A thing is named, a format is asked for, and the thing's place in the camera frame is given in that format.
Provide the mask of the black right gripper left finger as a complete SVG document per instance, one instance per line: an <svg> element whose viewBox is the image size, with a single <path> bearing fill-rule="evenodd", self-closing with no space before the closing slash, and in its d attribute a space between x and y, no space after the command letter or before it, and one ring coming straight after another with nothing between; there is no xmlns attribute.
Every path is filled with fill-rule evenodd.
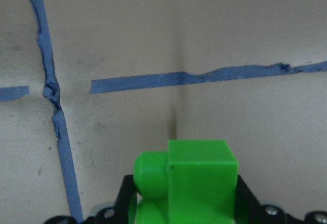
<svg viewBox="0 0 327 224"><path fill-rule="evenodd" d="M137 189L133 175L126 175L114 203L113 223L132 224L136 220L137 211Z"/></svg>

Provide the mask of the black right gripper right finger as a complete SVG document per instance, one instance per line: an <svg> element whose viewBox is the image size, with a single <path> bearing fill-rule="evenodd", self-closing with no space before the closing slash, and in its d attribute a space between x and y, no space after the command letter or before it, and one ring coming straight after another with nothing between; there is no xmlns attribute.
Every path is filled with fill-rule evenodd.
<svg viewBox="0 0 327 224"><path fill-rule="evenodd" d="M238 175L234 209L235 223L258 223L258 211L260 206L261 204L258 199L243 178Z"/></svg>

